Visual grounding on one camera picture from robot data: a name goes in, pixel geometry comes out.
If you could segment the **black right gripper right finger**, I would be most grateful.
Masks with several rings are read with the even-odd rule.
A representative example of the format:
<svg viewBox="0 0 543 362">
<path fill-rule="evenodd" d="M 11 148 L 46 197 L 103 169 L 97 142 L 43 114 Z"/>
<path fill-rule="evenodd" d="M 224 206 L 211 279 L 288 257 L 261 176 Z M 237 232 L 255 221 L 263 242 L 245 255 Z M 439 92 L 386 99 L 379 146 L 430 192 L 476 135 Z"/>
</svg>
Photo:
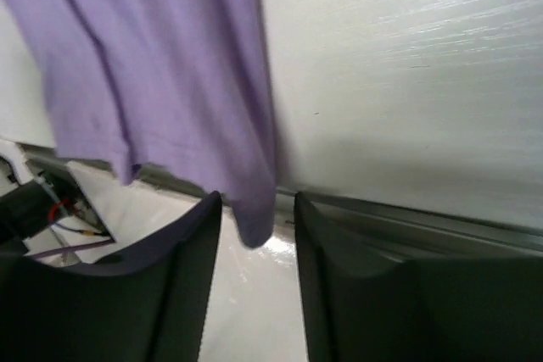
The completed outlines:
<svg viewBox="0 0 543 362">
<path fill-rule="evenodd" d="M 395 261 L 294 200 L 311 361 L 539 361 L 539 257 Z"/>
</svg>

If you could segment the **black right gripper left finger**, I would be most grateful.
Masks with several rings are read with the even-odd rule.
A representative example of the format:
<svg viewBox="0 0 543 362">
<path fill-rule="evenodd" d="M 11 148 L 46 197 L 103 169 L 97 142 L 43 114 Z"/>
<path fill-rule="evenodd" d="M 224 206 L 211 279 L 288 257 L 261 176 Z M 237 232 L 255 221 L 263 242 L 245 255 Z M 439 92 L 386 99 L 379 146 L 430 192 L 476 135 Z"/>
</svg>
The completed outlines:
<svg viewBox="0 0 543 362">
<path fill-rule="evenodd" d="M 195 361 L 221 230 L 221 196 L 94 264 L 1 255 L 4 361 Z"/>
</svg>

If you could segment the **purple t shirt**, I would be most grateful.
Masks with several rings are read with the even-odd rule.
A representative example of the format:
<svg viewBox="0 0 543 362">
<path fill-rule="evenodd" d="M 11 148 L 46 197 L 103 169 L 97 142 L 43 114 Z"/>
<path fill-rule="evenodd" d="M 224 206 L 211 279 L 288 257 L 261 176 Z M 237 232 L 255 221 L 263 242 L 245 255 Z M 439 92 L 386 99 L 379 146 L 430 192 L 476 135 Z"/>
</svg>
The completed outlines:
<svg viewBox="0 0 543 362">
<path fill-rule="evenodd" d="M 4 0 L 41 73 L 56 152 L 154 164 L 227 197 L 242 242 L 274 225 L 273 107 L 259 0 Z"/>
</svg>

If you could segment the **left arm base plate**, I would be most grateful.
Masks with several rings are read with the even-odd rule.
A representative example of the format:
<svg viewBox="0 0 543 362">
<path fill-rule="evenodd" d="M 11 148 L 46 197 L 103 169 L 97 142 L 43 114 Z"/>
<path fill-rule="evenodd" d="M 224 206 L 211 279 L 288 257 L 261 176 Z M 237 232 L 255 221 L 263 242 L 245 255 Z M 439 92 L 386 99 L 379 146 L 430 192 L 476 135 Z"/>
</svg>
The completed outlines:
<svg viewBox="0 0 543 362">
<path fill-rule="evenodd" d="M 81 189 L 66 175 L 42 170 L 24 183 L 12 162 L 2 157 L 1 182 L 9 188 L 1 193 L 2 253 L 65 259 L 115 242 Z M 45 231 L 59 246 L 32 254 L 25 242 Z"/>
</svg>

